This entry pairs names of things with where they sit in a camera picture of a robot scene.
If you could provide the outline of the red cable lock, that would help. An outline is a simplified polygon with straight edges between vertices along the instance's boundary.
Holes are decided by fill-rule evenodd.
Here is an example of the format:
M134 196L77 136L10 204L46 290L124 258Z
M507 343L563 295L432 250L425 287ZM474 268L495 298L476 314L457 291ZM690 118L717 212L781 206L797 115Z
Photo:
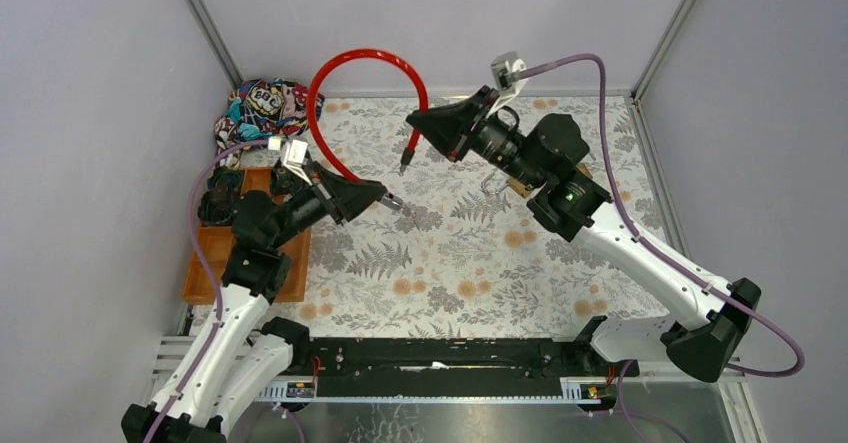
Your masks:
M418 108L426 111L430 98L422 77L410 63L382 49L359 48L344 51L324 63L312 78L307 91L307 120L312 139L327 161L348 182L361 183L348 167L357 163L364 155L374 156L378 162L386 163L390 155L378 154L378 149L391 150L391 143L383 138L386 130L377 128L377 118L387 113L371 114L365 111L365 97L331 98L324 104L322 115L317 115L317 98L321 86L331 74L345 64L358 60L373 60L386 63L403 73L412 83L418 99Z

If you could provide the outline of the silver keys of cable lock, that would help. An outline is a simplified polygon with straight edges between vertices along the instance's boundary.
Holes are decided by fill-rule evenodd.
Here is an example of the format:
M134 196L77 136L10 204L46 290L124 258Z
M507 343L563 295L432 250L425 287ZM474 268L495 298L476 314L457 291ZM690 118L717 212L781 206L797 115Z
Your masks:
M414 226L418 226L418 222L417 222L417 219L416 219L416 214L415 214L414 210L413 210L413 209L411 209L408 205L406 205L406 204L400 204L400 205L397 207L397 210L400 212L400 215L401 215L403 218L405 218L405 219L409 220L409 221L410 221L410 222L411 222Z

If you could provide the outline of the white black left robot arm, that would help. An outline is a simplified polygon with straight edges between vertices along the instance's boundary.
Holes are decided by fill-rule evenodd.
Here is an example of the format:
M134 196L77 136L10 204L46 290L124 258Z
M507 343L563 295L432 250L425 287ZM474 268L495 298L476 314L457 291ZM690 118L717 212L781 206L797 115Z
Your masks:
M308 329L284 318L266 323L247 356L237 357L292 266L282 246L326 217L341 225L375 203L395 211L405 208L383 183L344 177L322 166L299 137L273 135L240 142L215 160L253 147L277 152L284 172L303 187L282 204L261 191L236 197L235 245L221 279L213 283L210 315L151 401L127 408L121 429L129 442L227 441L272 379L282 372L299 373L309 364Z

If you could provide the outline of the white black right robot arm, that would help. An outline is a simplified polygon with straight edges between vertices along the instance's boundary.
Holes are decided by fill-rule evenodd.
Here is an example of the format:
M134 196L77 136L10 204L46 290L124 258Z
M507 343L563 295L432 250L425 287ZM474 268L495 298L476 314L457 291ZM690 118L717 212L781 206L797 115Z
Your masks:
M688 376L714 383L747 332L761 291L747 279L708 275L622 216L613 196L578 168L589 146L567 114L543 117L521 134L496 116L459 127L449 155L474 152L535 190L527 206L549 232L609 262L668 311L629 322L602 317L573 349L575 365L597 375L612 362L668 361Z

